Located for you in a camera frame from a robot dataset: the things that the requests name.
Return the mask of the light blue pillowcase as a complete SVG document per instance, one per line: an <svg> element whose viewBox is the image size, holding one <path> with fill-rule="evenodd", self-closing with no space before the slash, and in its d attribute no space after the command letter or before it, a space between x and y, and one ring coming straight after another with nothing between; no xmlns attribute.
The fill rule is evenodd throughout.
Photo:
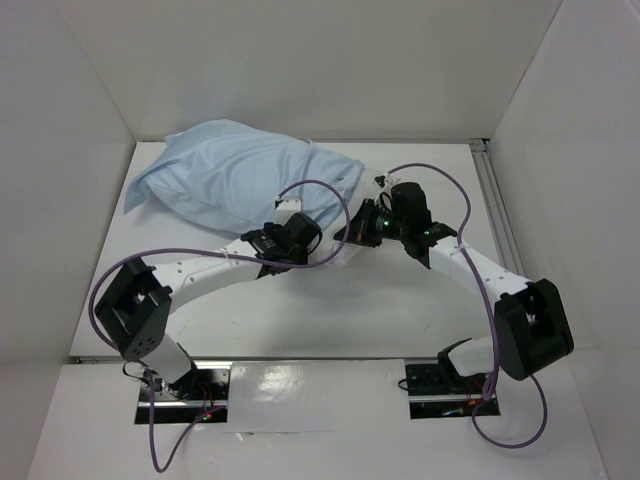
<svg viewBox="0 0 640 480"><path fill-rule="evenodd" d="M327 228L365 170L311 141L230 120L205 122L164 142L157 160L130 182L125 211L156 197L181 218L218 232L241 234L274 221L282 191Z"/></svg>

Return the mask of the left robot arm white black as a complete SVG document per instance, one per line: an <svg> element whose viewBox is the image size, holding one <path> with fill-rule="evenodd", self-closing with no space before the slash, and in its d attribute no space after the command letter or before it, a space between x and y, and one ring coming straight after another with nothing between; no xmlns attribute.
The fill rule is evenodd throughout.
<svg viewBox="0 0 640 480"><path fill-rule="evenodd" d="M315 221L295 213L283 225L267 223L208 255L155 266L134 257L92 308L94 323L125 361L150 368L172 397L187 398L199 382L198 368L166 333L169 316L217 290L306 265L311 244L321 237Z"/></svg>

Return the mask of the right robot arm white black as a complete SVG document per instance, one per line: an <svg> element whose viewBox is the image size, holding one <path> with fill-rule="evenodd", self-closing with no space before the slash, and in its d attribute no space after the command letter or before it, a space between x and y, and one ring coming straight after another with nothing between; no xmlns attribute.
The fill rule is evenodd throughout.
<svg viewBox="0 0 640 480"><path fill-rule="evenodd" d="M333 237L361 247L398 241L409 257L483 301L492 318L490 336L460 341L439 354L436 379L448 392L496 368L521 381L574 350L557 287L514 274L465 245L458 231L433 220L415 182L392 187L389 207L364 199L349 226Z"/></svg>

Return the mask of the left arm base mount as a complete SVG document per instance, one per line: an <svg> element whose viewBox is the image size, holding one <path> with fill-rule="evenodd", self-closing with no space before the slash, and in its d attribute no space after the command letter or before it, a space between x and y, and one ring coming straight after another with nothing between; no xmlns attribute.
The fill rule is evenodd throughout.
<svg viewBox="0 0 640 480"><path fill-rule="evenodd" d="M125 362L122 373L139 382L134 423L149 423L151 392L154 394L156 424L188 425L198 415L203 415L203 423L226 423L231 366L230 362L197 362L194 380L175 389L157 373L154 373L154 381L150 384L141 365Z"/></svg>

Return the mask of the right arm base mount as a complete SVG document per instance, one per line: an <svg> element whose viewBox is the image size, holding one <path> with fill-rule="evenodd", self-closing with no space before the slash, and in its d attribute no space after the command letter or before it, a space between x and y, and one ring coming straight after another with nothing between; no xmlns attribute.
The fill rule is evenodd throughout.
<svg viewBox="0 0 640 480"><path fill-rule="evenodd" d="M405 364L405 374L397 386L407 394L412 420L471 417L481 405L483 373L460 377L435 359Z"/></svg>

